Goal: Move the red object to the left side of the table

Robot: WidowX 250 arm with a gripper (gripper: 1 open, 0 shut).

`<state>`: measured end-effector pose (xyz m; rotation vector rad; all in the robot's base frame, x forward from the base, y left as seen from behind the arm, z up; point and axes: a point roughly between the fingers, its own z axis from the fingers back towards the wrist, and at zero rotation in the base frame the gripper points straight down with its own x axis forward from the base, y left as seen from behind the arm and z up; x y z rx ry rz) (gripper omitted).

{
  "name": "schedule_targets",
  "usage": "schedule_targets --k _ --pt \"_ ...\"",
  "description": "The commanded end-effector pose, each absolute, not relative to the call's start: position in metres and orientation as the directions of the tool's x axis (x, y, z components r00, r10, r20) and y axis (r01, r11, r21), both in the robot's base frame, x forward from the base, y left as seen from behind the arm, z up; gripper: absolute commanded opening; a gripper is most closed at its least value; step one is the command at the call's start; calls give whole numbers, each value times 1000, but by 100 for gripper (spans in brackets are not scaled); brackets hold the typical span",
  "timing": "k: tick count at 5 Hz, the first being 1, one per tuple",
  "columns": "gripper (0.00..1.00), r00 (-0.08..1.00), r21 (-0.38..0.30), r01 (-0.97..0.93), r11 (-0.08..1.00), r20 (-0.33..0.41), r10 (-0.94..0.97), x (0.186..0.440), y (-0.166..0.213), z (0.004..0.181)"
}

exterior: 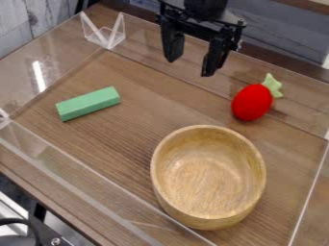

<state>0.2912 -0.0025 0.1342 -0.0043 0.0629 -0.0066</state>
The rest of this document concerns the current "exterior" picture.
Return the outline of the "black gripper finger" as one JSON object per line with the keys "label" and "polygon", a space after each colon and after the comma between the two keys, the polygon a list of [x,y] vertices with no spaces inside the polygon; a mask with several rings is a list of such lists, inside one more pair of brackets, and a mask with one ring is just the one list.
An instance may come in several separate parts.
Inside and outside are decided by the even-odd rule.
{"label": "black gripper finger", "polygon": [[210,40],[208,53],[203,58],[202,76],[211,77],[223,66],[230,51],[230,36],[219,33]]}
{"label": "black gripper finger", "polygon": [[184,35],[171,22],[160,23],[160,35],[164,58],[173,62],[183,54]]}

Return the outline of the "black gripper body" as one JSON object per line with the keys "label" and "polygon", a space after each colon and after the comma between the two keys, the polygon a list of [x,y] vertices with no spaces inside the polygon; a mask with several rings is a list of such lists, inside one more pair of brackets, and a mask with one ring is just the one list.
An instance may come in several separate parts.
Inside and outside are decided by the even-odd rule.
{"label": "black gripper body", "polygon": [[180,32],[203,40],[227,29],[230,49],[236,51],[247,23],[227,11],[226,5],[227,0],[159,0],[157,17],[172,20]]}

